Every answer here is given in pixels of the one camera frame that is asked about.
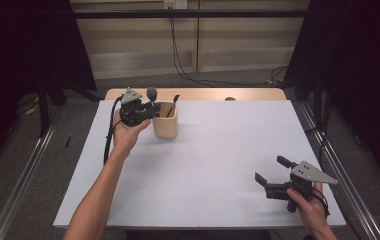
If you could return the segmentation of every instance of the cup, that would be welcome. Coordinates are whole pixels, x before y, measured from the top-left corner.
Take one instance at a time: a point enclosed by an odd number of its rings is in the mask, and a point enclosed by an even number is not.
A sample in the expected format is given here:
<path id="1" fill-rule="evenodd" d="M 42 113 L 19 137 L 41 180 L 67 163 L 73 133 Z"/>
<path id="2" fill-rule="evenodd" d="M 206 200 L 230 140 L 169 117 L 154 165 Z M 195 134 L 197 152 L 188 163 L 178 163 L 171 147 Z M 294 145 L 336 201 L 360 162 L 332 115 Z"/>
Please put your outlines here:
<path id="1" fill-rule="evenodd" d="M 159 116 L 153 118 L 153 129 L 158 138 L 175 138 L 178 133 L 177 104 L 172 102 L 159 102 L 161 111 Z"/>

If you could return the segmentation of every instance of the gray floor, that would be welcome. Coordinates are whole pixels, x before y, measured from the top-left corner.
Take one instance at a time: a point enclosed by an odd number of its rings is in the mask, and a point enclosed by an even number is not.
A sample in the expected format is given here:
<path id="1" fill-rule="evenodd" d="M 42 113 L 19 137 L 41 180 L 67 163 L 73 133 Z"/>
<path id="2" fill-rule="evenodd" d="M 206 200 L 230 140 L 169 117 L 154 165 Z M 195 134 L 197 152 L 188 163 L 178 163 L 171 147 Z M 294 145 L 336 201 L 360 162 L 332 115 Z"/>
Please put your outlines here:
<path id="1" fill-rule="evenodd" d="M 192 78 L 210 79 L 215 81 L 240 82 L 254 84 L 271 78 L 270 71 L 249 70 L 189 74 Z M 209 83 L 215 87 L 244 87 L 234 84 Z M 202 84 L 185 80 L 177 74 L 135 77 L 119 80 L 98 80 L 98 92 L 104 96 L 108 89 L 119 87 L 206 87 Z M 260 85 L 271 87 L 271 84 Z M 301 102 L 295 101 L 293 89 L 285 91 L 286 96 L 293 100 L 295 110 L 305 129 L 309 129 L 300 110 Z M 47 150 L 40 159 L 32 176 L 32 181 L 25 189 L 25 194 L 19 204 L 12 221 L 8 223 L 4 233 L 5 239 L 61 239 L 64 230 L 52 226 L 57 210 L 68 187 L 76 162 L 97 110 L 97 103 L 66 91 L 68 103 L 62 107 L 50 107 L 51 117 L 61 112 L 59 122 L 54 129 Z M 32 115 L 18 114 L 13 132 L 0 150 L 0 212 L 9 199 L 16 182 L 26 167 L 29 157 L 38 141 L 39 115 L 38 111 Z M 332 107 L 329 120 L 328 139 L 336 150 L 342 164 L 348 172 L 353 184 L 364 199 L 367 207 L 380 228 L 380 169 L 368 149 L 357 144 L 355 136 L 339 114 L 337 108 Z M 307 135 L 313 150 L 318 153 L 319 145 L 313 134 Z M 325 171 L 333 172 L 324 161 Z M 336 199 L 342 211 L 353 225 L 361 239 L 370 239 L 358 216 L 340 187 L 334 188 Z M 336 228 L 339 239 L 357 239 L 350 226 Z M 304 229 L 277 229 L 270 231 L 272 239 L 302 239 Z M 124 239 L 123 232 L 108 230 L 105 239 Z"/>

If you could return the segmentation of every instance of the table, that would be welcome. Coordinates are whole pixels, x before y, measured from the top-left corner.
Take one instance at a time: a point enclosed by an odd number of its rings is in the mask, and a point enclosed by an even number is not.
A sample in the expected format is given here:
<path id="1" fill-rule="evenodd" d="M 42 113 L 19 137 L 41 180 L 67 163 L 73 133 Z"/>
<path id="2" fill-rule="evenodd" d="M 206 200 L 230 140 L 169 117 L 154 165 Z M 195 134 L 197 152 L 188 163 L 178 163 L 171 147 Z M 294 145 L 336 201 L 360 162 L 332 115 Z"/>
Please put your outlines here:
<path id="1" fill-rule="evenodd" d="M 142 89 L 134 90 L 143 93 Z M 111 90 L 107 98 L 114 99 L 123 92 Z M 298 214 L 287 212 L 287 202 L 266 199 L 263 188 L 254 180 L 255 171 L 273 183 L 289 180 L 289 170 L 275 161 L 277 155 L 318 166 L 292 104 L 283 100 L 283 92 L 158 89 L 159 100 L 172 100 L 175 94 L 182 95 L 177 103 L 178 136 L 174 140 L 157 139 L 150 126 L 140 134 L 124 164 L 107 226 L 141 230 L 302 226 Z M 251 101 L 250 96 L 277 100 Z M 247 101 L 206 100 L 225 97 Z M 99 105 L 54 222 L 57 227 L 69 224 L 103 167 L 103 139 L 112 103 L 106 100 Z M 324 194 L 332 213 L 329 224 L 345 225 L 328 186 Z"/>
<path id="2" fill-rule="evenodd" d="M 143 94 L 142 99 L 147 100 L 146 89 L 134 90 Z M 105 100 L 115 100 L 124 92 L 125 89 L 111 89 Z M 236 100 L 286 100 L 283 90 L 279 88 L 161 88 L 158 92 L 158 100 L 169 101 L 176 94 L 180 94 L 180 100 L 225 100 L 227 97 Z"/>

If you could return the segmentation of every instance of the power outlet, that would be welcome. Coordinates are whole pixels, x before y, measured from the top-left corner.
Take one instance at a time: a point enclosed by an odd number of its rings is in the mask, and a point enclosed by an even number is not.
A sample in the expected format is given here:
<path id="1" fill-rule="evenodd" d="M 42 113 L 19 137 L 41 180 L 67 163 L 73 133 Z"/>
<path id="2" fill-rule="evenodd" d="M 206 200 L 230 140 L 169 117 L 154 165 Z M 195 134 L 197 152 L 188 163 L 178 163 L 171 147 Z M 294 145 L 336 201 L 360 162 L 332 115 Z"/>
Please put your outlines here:
<path id="1" fill-rule="evenodd" d="M 164 0 L 164 9 L 175 9 L 175 0 Z"/>
<path id="2" fill-rule="evenodd" d="M 175 9 L 187 9 L 187 0 L 176 0 Z"/>

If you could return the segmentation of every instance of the pen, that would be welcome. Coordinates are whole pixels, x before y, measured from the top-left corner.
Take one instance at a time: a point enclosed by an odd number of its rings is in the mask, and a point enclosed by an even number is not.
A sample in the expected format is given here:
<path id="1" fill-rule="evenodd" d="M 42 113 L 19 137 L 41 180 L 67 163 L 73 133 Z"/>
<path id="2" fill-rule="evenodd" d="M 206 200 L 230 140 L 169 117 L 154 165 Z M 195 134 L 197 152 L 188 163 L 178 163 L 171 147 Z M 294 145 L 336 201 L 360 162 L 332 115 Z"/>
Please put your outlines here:
<path id="1" fill-rule="evenodd" d="M 179 94 L 175 95 L 174 99 L 172 100 L 174 103 L 171 105 L 171 108 L 169 109 L 169 112 L 168 114 L 166 115 L 166 117 L 169 117 L 169 114 L 171 113 L 172 111 L 172 108 L 174 107 L 175 103 L 178 101 L 178 98 L 180 97 Z"/>

